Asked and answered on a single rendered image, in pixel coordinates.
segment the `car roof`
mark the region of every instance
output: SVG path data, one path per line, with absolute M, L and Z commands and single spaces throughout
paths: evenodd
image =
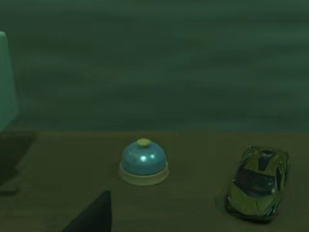
M 250 148 L 249 153 L 252 155 L 246 161 L 244 168 L 274 176 L 284 152 L 271 147 L 255 146 Z

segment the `brown tabletop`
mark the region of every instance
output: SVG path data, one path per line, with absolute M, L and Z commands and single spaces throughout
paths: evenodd
M 123 149 L 141 137 L 159 143 L 168 156 L 170 176 L 157 186 L 131 186 L 117 177 Z M 304 232 L 308 141 L 309 135 L 291 133 L 42 133 L 19 165 L 21 192 L 0 198 L 0 218 L 31 218 L 45 231 L 60 231 L 108 187 L 114 232 Z M 286 149 L 291 157 L 280 215 L 268 225 L 237 220 L 220 205 L 242 151 L 253 144 Z

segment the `toy car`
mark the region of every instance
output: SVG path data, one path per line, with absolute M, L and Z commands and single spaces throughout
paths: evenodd
M 247 220 L 272 221 L 278 214 L 289 166 L 289 155 L 285 151 L 249 147 L 228 186 L 228 212 Z

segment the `car windshield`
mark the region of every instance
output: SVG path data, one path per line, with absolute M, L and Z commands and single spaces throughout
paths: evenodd
M 237 173 L 233 182 L 244 193 L 252 197 L 270 195 L 275 187 L 275 177 L 259 174 L 245 168 Z

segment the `bell dome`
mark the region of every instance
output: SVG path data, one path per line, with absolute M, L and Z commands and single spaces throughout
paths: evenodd
M 124 149 L 119 174 L 133 185 L 158 184 L 169 175 L 166 154 L 157 143 L 139 139 Z

